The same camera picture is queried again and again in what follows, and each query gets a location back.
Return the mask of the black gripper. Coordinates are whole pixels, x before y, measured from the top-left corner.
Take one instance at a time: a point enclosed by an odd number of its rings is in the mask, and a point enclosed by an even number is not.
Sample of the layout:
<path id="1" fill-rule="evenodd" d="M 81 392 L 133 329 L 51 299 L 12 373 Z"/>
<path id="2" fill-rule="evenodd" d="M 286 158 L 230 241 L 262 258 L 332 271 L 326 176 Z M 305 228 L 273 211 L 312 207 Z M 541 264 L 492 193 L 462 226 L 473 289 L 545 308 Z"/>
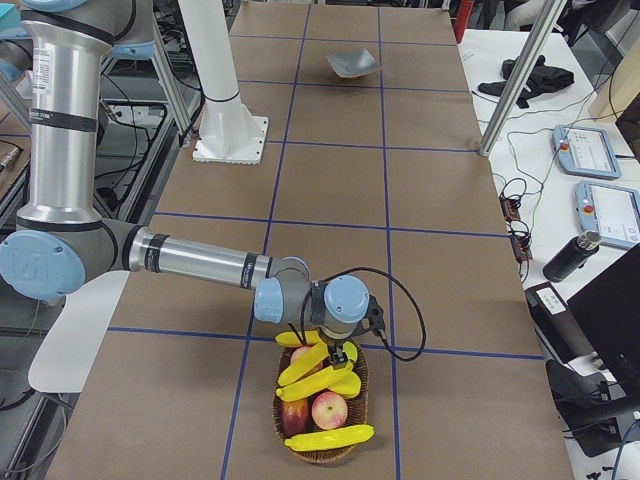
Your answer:
<path id="1" fill-rule="evenodd" d="M 386 324 L 384 310 L 375 296 L 369 297 L 364 317 L 353 325 L 338 322 L 328 314 L 327 322 L 319 327 L 319 336 L 329 346 L 329 362 L 334 369 L 345 368 L 348 355 L 344 350 L 344 343 L 353 338 L 371 334 L 386 342 Z"/>

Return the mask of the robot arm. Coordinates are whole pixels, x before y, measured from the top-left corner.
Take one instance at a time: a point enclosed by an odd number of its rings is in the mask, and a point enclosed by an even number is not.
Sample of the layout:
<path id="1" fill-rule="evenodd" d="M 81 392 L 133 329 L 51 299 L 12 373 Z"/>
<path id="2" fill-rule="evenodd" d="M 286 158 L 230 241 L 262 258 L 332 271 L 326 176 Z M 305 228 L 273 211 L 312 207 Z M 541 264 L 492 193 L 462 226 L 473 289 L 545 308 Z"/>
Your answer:
<path id="1" fill-rule="evenodd" d="M 2 278 L 20 294 L 53 301 L 109 271 L 173 273 L 254 292 L 256 318 L 317 330 L 330 362 L 344 342 L 382 335 L 382 308 L 356 269 L 312 280 L 295 257 L 179 240 L 105 219 L 93 204 L 103 59 L 114 49 L 154 47 L 148 1 L 25 1 L 21 23 L 33 43 L 29 198 L 1 244 Z"/>

